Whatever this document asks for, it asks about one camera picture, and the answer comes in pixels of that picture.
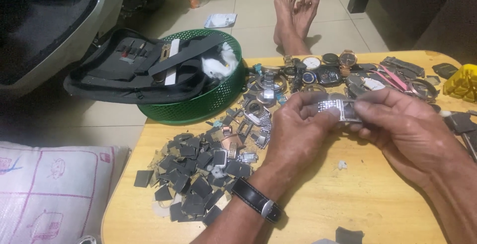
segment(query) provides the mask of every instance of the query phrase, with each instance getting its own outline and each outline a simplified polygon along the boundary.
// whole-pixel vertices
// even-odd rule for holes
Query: perforated basket
[[[163,39],[175,38],[188,40],[199,35],[220,33],[232,47],[239,65],[224,83],[209,92],[192,100],[171,104],[138,105],[139,110],[148,118],[167,125],[186,125],[209,119],[222,112],[237,97],[245,81],[245,68],[242,64],[242,49],[231,35],[218,30],[194,29],[167,36]]]

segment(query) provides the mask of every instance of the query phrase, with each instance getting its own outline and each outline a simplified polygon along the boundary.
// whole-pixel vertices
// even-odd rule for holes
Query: watch strap
[[[232,194],[242,199],[243,202],[260,213],[267,221],[277,223],[280,220],[283,210],[278,204],[264,196],[243,177],[237,179],[235,182],[232,187]]]

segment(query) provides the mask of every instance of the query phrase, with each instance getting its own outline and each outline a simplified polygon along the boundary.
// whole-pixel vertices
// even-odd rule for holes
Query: wooden table
[[[460,66],[456,60],[432,51],[358,54],[358,62],[376,63],[386,56],[420,65],[429,75],[435,75],[431,67],[439,63]],[[256,63],[279,66],[283,59],[254,58],[244,62],[248,67]],[[329,90],[342,93],[343,86]],[[474,104],[442,94],[437,103],[444,110],[477,109]],[[167,139],[187,130],[198,135],[209,129],[210,125],[203,122],[171,127],[150,119],[146,121],[106,209],[101,234],[104,244],[189,243],[204,230],[201,222],[171,223],[169,217],[156,216],[151,209],[154,190],[134,187],[133,183],[136,171],[146,169],[154,151],[161,149]],[[253,149],[255,145],[247,142],[250,149],[248,147]],[[254,167],[263,161],[265,151],[259,151],[260,161]],[[285,212],[289,219],[282,229],[273,230],[269,243],[310,244],[322,238],[334,240],[338,226],[362,230],[366,244],[446,243],[426,200],[391,168],[376,147],[353,135],[337,132],[328,137],[321,155],[325,159],[317,159],[310,165],[299,184],[283,198],[288,202]],[[347,170],[337,169],[339,160],[346,161]]]

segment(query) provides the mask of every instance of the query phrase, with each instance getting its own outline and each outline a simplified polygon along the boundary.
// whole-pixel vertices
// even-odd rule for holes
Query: foot
[[[302,40],[305,40],[310,25],[316,16],[319,0],[300,0],[293,10],[293,24]]]
[[[275,11],[277,13],[277,25],[275,26],[275,33],[273,41],[278,46],[281,46],[280,31],[285,27],[293,26],[293,7],[296,0],[274,0]]]

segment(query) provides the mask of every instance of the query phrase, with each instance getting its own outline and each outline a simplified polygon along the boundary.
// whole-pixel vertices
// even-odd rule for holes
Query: rhinestone watch case
[[[362,123],[361,119],[355,113],[354,100],[321,101],[319,103],[316,103],[315,106],[318,108],[318,112],[321,112],[333,106],[337,107],[341,112],[341,122]]]

